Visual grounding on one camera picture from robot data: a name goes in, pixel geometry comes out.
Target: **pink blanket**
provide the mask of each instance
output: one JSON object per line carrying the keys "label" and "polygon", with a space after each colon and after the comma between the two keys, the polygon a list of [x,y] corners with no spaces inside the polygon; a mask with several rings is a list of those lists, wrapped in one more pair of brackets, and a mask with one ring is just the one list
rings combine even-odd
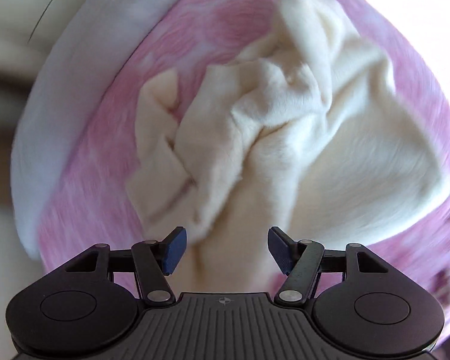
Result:
{"label": "pink blanket", "polygon": [[[364,0],[338,1],[360,33],[389,53],[397,90],[423,122],[450,171],[450,108],[434,76],[406,39]],[[39,243],[47,271],[92,244],[106,242],[112,249],[126,249],[146,238],[124,188],[126,178],[138,167],[134,121],[140,87],[160,71],[176,67],[180,118],[200,86],[205,67],[229,61],[268,30],[272,2],[180,0],[143,40],[107,90],[43,212]],[[409,230],[373,245],[372,250],[435,294],[446,311],[443,337],[447,336],[450,198]],[[133,290],[131,277],[119,280]]]}

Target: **white fabric border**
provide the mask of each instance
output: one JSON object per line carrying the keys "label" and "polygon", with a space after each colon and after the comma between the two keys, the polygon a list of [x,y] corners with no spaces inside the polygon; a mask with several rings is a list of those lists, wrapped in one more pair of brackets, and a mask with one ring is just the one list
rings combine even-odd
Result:
{"label": "white fabric border", "polygon": [[40,258],[41,213],[87,121],[135,48],[178,0],[87,0],[56,42],[17,127],[11,192],[18,235]]}

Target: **crosshair logo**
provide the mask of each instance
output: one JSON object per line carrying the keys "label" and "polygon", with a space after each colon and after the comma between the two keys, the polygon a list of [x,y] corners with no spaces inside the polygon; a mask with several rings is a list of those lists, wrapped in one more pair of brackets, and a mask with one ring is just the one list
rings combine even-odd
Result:
{"label": "crosshair logo", "polygon": [[226,305],[229,304],[230,302],[233,302],[233,300],[231,300],[230,298],[227,298],[227,297],[220,298],[218,301],[219,301],[221,304],[223,304],[224,306],[226,306]]}

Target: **pink round cushion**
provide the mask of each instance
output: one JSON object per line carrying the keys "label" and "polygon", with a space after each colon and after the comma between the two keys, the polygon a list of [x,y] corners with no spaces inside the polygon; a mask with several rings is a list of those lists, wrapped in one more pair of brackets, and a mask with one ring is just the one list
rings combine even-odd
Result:
{"label": "pink round cushion", "polygon": [[[423,123],[450,171],[450,107],[434,76],[407,40],[365,0],[338,1],[360,33],[390,55],[397,91]],[[180,0],[143,40],[104,95],[43,212],[39,244],[47,271],[92,244],[106,242],[112,249],[127,249],[146,238],[124,187],[139,166],[134,121],[140,87],[157,73],[176,67],[180,118],[198,91],[206,66],[228,62],[264,35],[273,7],[274,0]],[[435,293],[450,321],[450,198],[372,250]],[[132,277],[117,281],[133,291]],[[282,281],[276,278],[275,289]],[[273,291],[272,287],[264,283],[264,290]]]}

